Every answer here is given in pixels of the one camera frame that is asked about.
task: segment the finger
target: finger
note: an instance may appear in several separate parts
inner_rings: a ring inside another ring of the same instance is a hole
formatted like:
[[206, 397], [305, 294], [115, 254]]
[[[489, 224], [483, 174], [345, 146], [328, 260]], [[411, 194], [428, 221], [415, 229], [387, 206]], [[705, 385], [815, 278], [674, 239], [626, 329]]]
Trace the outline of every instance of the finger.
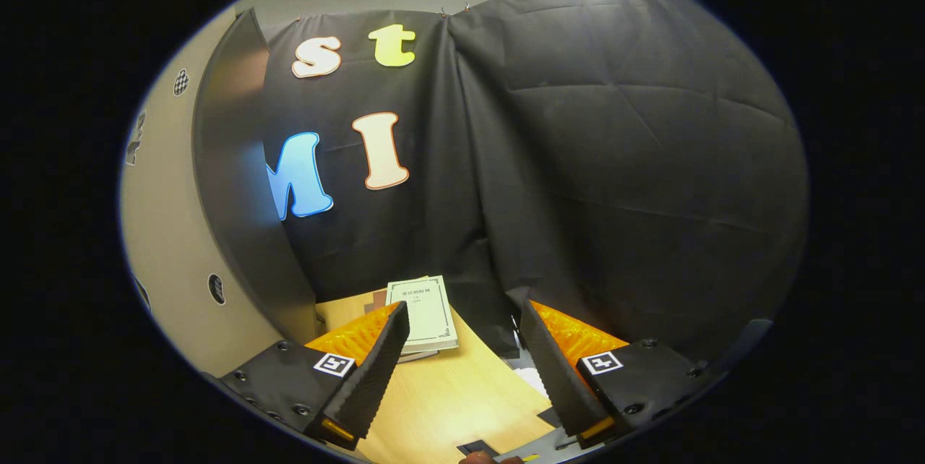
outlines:
[[473, 451], [466, 458], [460, 460], [459, 464], [496, 464], [495, 459], [484, 451]]

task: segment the book cover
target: book cover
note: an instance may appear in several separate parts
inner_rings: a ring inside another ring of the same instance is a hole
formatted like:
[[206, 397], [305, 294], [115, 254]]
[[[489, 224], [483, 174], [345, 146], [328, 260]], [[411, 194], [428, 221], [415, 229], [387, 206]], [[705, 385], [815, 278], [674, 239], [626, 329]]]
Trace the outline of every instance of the book cover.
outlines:
[[459, 346], [442, 276], [389, 282], [386, 305], [396, 301], [408, 304], [410, 333], [402, 351], [403, 356]]

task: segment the blue letter m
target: blue letter m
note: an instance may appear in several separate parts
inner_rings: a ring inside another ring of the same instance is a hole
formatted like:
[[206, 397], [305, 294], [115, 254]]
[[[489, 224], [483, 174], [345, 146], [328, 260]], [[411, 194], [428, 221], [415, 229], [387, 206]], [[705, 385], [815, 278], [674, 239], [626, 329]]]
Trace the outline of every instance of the blue letter m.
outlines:
[[292, 135], [283, 143], [280, 162], [274, 172], [267, 165], [270, 178], [270, 190], [277, 205], [280, 220], [286, 220], [288, 190], [292, 188], [292, 214], [307, 217], [315, 213], [330, 210], [334, 200], [324, 194], [318, 167], [314, 162], [314, 147], [320, 138], [315, 132]]

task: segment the table surface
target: table surface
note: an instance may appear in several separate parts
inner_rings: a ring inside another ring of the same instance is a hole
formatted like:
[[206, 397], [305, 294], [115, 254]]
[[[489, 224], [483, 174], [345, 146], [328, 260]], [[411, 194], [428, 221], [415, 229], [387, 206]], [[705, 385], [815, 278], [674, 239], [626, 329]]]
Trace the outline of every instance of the table surface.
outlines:
[[[373, 292], [319, 303], [333, 330], [363, 316]], [[506, 453], [553, 430], [536, 414], [552, 404], [495, 355], [450, 307], [459, 348], [400, 363], [357, 450], [380, 464], [455, 464], [456, 447], [483, 440]]]

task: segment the wooden table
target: wooden table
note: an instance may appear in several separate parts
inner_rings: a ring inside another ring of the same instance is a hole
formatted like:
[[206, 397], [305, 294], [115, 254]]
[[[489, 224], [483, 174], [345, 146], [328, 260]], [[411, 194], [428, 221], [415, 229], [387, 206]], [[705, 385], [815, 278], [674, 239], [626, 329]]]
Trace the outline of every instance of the wooden table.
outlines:
[[[315, 307], [333, 330], [363, 316], [364, 293]], [[395, 367], [357, 450], [376, 464], [455, 464], [479, 439], [506, 453], [553, 430], [536, 414], [551, 403], [519, 378], [452, 310], [459, 348]]]

